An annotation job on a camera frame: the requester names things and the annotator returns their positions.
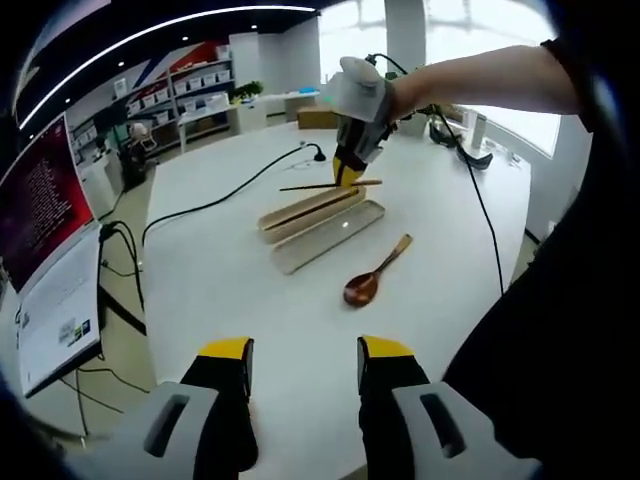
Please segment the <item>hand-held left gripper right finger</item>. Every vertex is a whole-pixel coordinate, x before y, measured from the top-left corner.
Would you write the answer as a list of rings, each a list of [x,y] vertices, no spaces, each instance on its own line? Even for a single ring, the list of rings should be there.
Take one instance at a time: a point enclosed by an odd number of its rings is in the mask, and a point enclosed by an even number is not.
[[[407,346],[369,335],[357,345],[369,479],[542,477],[542,464],[512,455],[480,410],[446,383],[430,382]]]

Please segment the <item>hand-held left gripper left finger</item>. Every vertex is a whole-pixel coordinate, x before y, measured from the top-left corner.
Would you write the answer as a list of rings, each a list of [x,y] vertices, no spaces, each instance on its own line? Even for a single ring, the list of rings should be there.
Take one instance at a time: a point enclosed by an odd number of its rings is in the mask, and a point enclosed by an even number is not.
[[[255,466],[254,341],[207,344],[178,382],[155,387],[87,455],[90,479],[236,479]]]

